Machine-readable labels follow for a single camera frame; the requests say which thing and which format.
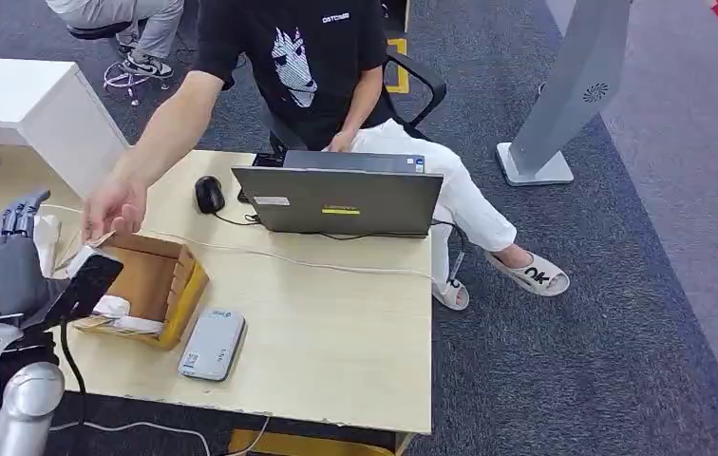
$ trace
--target carpet floor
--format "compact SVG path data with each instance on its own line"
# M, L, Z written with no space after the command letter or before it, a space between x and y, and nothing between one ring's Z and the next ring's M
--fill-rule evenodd
M106 45L72 39L40 0L0 0L0 11L0 57L78 62L130 140L171 92L155 86L133 108L101 89L114 59ZM480 252L467 258L461 279L473 303L463 313L434 306L433 434L408 454L718 455L718 366L602 121L567 147L571 185L511 188L494 158L496 143L512 139L529 111L558 45L541 0L413 2L410 55L449 87L423 131L462 156L520 228L519 242L563 267L573 284L562 296L538 298L494 274ZM236 80L200 147L267 149L247 68ZM411 112L423 99L416 88L397 101ZM75 401L67 397L57 422ZM96 396L89 408L109 425L197 428L214 451L226 446L235 419ZM65 454L72 431L63 432L47 454ZM149 429L84 432L86 454L201 454L193 438Z

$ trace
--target white power bank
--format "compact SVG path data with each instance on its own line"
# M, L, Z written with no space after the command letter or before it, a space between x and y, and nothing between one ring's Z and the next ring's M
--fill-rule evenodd
M208 309L191 332L178 372L189 377L221 382L233 364L244 317L223 309Z

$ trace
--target gray floor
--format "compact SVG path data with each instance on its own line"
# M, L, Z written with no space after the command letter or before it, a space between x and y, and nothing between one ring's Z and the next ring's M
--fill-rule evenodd
M574 0L549 4L562 27ZM635 2L603 119L718 361L718 17L705 2Z
M105 95L98 77L113 56L104 45L72 40L41 1L0 0L0 10L0 57L79 62L128 137L167 95L149 92L138 109ZM570 144L573 185L510 188L493 157L557 52L546 5L419 0L410 32L410 53L449 86L425 133L455 149L518 225L520 241L574 281L566 294L540 299L495 275L479 252L470 256L461 274L474 304L463 313L434 308L434 432L410 454L718 455L717 362L605 124L592 121ZM266 147L255 87L244 70L236 78L202 146ZM398 101L411 109L419 95ZM61 421L75 411L73 399ZM98 397L90 408L95 421L111 425L149 419L199 428L216 438L216 449L233 420ZM200 454L193 442L150 431L85 436L87 454ZM52 436L47 453L64 454L70 437Z

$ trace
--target man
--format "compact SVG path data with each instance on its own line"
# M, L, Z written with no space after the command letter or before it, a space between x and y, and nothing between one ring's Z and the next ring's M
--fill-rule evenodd
M568 288L558 267L513 243L516 229L484 199L456 154L410 138L379 102L387 42L377 0L202 0L198 26L192 71L86 202L87 238L140 229L147 187L197 143L244 52L268 107L310 149L424 155L426 171L444 175L435 219L456 222L522 288L539 295ZM433 229L433 294L460 310L469 296L459 282L446 283L449 234L448 226Z
M125 53L124 69L144 76L168 78L172 68L163 62L172 48L182 16L183 0L46 0L66 24L96 29L120 22L132 25L116 35ZM138 21L146 19L138 36Z

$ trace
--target man's hand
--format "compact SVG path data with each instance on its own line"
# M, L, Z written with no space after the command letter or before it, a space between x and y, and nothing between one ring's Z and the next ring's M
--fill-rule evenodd
M136 233L146 214L146 183L111 174L85 201L83 240L110 231Z
M331 144L329 144L329 152L350 152L356 133L355 130L342 130L334 135Z

